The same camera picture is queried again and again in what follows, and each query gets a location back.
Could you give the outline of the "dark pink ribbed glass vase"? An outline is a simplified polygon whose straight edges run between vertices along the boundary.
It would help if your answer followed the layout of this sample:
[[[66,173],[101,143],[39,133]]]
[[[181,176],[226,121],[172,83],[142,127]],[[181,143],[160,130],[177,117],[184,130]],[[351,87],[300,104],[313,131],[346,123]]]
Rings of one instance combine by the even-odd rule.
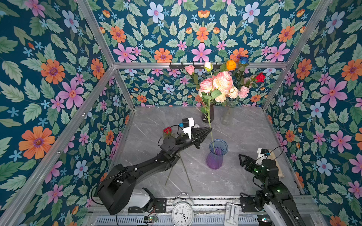
[[[202,121],[205,123],[211,123],[214,120],[214,106],[215,103],[212,98],[202,98]]]

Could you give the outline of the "purple ribbed glass vase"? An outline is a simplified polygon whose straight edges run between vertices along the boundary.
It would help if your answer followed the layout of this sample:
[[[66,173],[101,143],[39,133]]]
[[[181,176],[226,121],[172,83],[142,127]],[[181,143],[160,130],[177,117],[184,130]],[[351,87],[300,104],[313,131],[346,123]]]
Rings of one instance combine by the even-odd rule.
[[[223,164],[223,157],[228,153],[228,145],[222,139],[215,139],[209,144],[210,153],[206,157],[206,164],[210,169],[219,169]]]

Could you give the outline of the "clear glass cup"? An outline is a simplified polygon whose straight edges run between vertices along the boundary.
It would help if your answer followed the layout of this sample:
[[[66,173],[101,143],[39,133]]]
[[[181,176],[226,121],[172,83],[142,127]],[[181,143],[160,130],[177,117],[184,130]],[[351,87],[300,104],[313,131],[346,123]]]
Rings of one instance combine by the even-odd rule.
[[[221,124],[230,125],[232,123],[233,115],[234,115],[235,104],[233,102],[227,102],[224,106],[222,116],[221,116]]]

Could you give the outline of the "pink cream peony spray stem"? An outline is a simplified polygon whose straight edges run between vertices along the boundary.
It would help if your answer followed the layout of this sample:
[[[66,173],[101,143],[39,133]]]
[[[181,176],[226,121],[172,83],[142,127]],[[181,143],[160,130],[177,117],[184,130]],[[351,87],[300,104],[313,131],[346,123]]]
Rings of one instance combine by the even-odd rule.
[[[222,90],[229,90],[233,85],[233,82],[223,82],[221,78],[217,77],[216,75],[213,75],[213,66],[211,65],[211,62],[205,62],[204,69],[210,73],[210,78],[207,78],[203,80],[199,85],[200,89],[199,92],[203,97],[206,98],[212,98],[215,102],[215,98],[221,94],[221,92],[218,89]]]

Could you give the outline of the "cream double-bloom flower stem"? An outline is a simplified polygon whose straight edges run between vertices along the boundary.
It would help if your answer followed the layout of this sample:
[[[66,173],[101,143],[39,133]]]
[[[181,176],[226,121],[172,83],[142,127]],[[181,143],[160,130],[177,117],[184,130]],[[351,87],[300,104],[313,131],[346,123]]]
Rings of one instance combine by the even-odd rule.
[[[235,86],[232,86],[229,90],[225,91],[218,89],[221,94],[215,98],[215,102],[220,103],[222,106],[229,105],[233,99],[238,97],[238,89]]]

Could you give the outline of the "pink double carnation stem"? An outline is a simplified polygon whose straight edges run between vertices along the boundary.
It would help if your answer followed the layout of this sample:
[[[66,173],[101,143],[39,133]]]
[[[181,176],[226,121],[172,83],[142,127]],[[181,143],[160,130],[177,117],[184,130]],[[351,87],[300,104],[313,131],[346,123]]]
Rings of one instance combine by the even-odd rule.
[[[237,98],[246,98],[250,92],[250,90],[247,90],[247,91],[242,91],[240,89],[238,89],[238,97]]]

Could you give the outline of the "pink rose stem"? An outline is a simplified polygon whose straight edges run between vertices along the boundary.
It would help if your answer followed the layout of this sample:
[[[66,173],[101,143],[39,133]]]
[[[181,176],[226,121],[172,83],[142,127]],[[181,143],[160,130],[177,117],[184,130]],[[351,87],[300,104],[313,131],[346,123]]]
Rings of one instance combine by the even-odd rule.
[[[199,92],[200,89],[200,85],[199,85],[199,76],[197,73],[197,69],[195,69],[194,65],[189,65],[185,67],[186,73],[189,75],[189,77],[191,77],[192,81],[193,81],[193,91],[192,91],[192,96],[195,98],[202,98],[202,95]]]

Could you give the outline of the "yellow rose stem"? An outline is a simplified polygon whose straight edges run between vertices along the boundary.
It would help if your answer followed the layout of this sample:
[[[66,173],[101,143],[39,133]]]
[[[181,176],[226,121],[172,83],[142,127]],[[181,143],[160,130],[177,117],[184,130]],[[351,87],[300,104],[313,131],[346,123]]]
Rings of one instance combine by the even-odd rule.
[[[226,63],[222,64],[220,71],[217,74],[218,78],[221,78],[223,82],[232,83],[232,72],[235,71],[237,64],[233,60],[228,60]]]

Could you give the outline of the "red rose stem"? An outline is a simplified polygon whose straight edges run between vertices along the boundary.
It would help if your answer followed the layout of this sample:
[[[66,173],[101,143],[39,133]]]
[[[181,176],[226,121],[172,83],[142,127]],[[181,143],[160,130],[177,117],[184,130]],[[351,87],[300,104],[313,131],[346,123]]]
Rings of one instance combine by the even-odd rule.
[[[250,77],[245,77],[242,80],[241,88],[242,91],[250,90],[251,88],[257,88],[261,83],[264,83],[266,76],[263,73],[257,75],[252,75]]]
[[[172,127],[173,127],[173,126],[165,128],[165,129],[163,130],[163,132],[164,132],[166,135],[172,135]],[[184,161],[183,161],[183,159],[182,159],[181,154],[178,154],[178,156],[180,157],[180,160],[181,160],[181,162],[182,162],[182,164],[183,164],[183,168],[184,168],[184,170],[185,170],[185,173],[186,173],[186,176],[187,176],[187,179],[188,179],[188,182],[189,182],[189,186],[190,186],[190,188],[191,188],[191,191],[194,192],[193,186],[192,186],[192,183],[191,183],[191,180],[190,180],[190,178],[189,178],[189,175],[188,175],[188,172],[187,172],[187,169],[186,169],[186,165],[184,164]],[[170,173],[169,173],[169,175],[168,175],[168,177],[167,177],[167,179],[166,179],[166,182],[165,182],[164,187],[167,186],[167,183],[168,183],[169,180],[170,180],[170,176],[171,176],[171,174],[172,174],[172,170],[173,170],[173,169],[170,169]]]

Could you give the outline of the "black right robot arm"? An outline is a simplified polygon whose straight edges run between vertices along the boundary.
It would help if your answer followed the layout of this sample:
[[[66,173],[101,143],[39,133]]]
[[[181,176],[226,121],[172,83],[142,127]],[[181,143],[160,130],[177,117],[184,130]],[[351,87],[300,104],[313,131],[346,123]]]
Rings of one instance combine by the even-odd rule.
[[[304,226],[291,192],[280,181],[276,161],[263,159],[261,164],[249,156],[239,154],[241,167],[261,182],[254,196],[255,208],[264,210],[276,226]]]

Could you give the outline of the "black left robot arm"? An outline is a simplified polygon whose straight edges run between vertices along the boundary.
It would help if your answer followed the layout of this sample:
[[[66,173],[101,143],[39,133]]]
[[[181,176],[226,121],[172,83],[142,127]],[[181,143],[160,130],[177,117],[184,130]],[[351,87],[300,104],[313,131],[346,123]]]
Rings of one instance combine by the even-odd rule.
[[[211,131],[210,127],[192,128],[190,135],[166,136],[160,145],[161,151],[155,157],[137,165],[114,166],[98,186],[96,196],[110,215],[116,215],[129,203],[138,183],[154,174],[171,169],[180,159],[177,155],[179,152],[191,146],[199,149]]]

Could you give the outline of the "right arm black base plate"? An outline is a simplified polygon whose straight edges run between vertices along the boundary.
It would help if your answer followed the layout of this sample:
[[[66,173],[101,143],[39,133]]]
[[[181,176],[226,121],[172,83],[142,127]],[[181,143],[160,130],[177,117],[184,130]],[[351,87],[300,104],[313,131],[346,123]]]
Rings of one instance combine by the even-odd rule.
[[[254,199],[250,197],[240,197],[240,207],[241,211],[244,213],[252,213],[252,212],[265,212],[264,210],[259,210],[255,207]]]

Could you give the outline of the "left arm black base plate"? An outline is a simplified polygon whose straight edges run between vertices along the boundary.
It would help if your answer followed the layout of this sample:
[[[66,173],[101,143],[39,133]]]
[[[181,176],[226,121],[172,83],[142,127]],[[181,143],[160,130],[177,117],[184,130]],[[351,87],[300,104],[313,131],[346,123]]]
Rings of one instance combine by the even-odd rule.
[[[166,198],[154,198],[150,199],[144,207],[129,207],[129,213],[165,213],[167,207]]]

